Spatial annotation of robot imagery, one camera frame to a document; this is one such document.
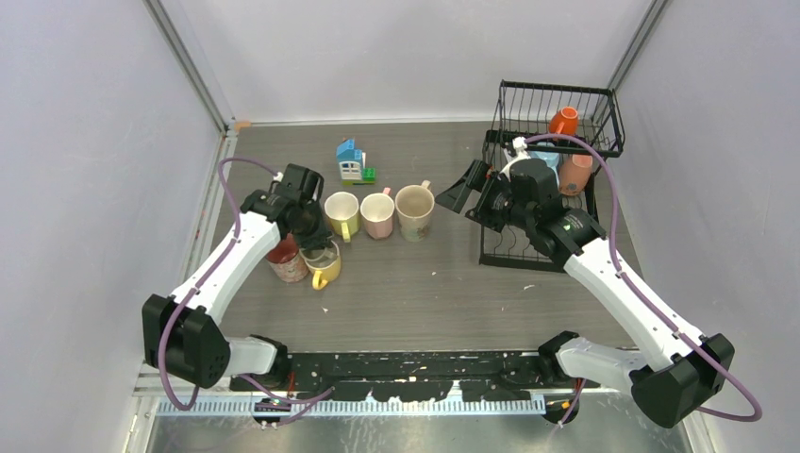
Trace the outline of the salmon pink mug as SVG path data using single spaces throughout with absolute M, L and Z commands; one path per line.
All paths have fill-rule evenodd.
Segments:
M 578 196 L 584 191 L 592 175 L 593 157 L 572 154 L 566 156 L 558 174 L 558 190 L 567 196 Z

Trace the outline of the aluminium slotted rail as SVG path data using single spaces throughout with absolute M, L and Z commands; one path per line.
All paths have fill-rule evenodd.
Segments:
M 186 413 L 189 416 L 251 416 L 257 420 L 277 422 L 296 414 L 304 417 L 352 416 L 444 416 L 444 415 L 543 415 L 545 398 L 539 390 L 522 401 L 466 402 L 459 390 L 442 401 L 402 402 L 395 397 L 379 402 L 368 396 L 364 401 L 334 401 L 328 389 L 311 398 L 301 399 L 291 390 L 277 391 L 292 399 L 291 404 L 259 391 L 232 391 L 231 380 L 224 380 L 217 394 L 204 394 Z

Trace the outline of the beige mug shelf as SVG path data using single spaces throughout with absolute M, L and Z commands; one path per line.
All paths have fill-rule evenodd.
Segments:
M 308 267 L 325 268 L 339 257 L 340 249 L 335 242 L 331 242 L 319 249 L 301 248 L 300 255 Z

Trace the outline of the pale yellow faceted mug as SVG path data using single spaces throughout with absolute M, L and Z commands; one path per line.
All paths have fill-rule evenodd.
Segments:
M 324 202 L 325 215 L 334 230 L 346 243 L 359 232 L 359 200 L 348 192 L 331 194 Z

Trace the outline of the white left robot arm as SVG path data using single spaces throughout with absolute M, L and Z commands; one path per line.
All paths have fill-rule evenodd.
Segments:
M 290 375 L 277 341 L 251 335 L 227 338 L 220 324 L 233 296 L 278 244 L 292 238 L 304 250 L 332 245 L 320 198 L 325 179 L 288 164 L 266 190 L 235 203 L 234 224 L 196 271 L 169 295 L 142 306 L 144 358 L 165 379 L 208 389 L 223 377 L 253 375 L 264 389 L 281 389 Z

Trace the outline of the tall cream dragon mug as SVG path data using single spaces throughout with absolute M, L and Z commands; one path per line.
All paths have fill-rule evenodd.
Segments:
M 419 242 L 429 233 L 435 207 L 431 182 L 408 185 L 395 196 L 395 208 L 402 237 L 409 242 Z

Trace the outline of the pink patterned mug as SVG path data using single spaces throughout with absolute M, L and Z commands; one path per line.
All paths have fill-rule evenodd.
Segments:
M 309 273 L 306 262 L 301 257 L 299 247 L 291 234 L 268 252 L 265 259 L 277 277 L 286 283 L 300 282 Z

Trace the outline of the orange mug shelf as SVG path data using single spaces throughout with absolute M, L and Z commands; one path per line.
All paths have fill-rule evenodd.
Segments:
M 560 109 L 550 120 L 548 132 L 574 136 L 579 126 L 579 113 L 576 108 L 566 106 Z

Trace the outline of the pink faceted mug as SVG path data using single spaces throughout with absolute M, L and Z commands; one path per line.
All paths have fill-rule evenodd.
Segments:
M 395 202 L 391 196 L 392 189 L 385 187 L 380 193 L 371 193 L 363 198 L 359 212 L 367 234 L 375 240 L 383 240 L 391 236 Z

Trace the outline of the light blue mug in rack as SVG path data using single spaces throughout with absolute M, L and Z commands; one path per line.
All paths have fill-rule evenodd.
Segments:
M 537 159 L 541 159 L 554 172 L 558 171 L 558 166 L 560 164 L 560 153 L 551 152 L 548 150 L 534 150 L 532 154 Z

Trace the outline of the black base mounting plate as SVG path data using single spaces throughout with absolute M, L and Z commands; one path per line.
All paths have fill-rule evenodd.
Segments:
M 334 401 L 442 401 L 459 390 L 466 402 L 522 401 L 534 390 L 571 393 L 573 378 L 559 376 L 534 352 L 417 351 L 281 353 L 265 375 L 234 377 L 232 391 L 273 391 L 311 398 L 328 389 Z

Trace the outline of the toy brick house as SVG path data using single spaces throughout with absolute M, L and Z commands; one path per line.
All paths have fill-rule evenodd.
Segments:
M 336 161 L 343 185 L 375 184 L 376 169 L 367 166 L 366 153 L 356 147 L 353 139 L 345 139 L 337 146 Z

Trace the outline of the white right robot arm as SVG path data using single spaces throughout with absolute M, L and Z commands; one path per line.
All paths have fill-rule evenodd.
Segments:
M 555 173 L 542 160 L 518 160 L 495 171 L 476 159 L 435 201 L 497 232 L 521 229 L 539 254 L 596 297 L 636 345 L 623 351 L 564 331 L 539 348 L 539 375 L 547 385 L 585 378 L 629 394 L 662 428 L 674 427 L 722 390 L 733 344 L 721 333 L 703 334 L 670 309 L 620 260 L 590 214 L 565 205 Z

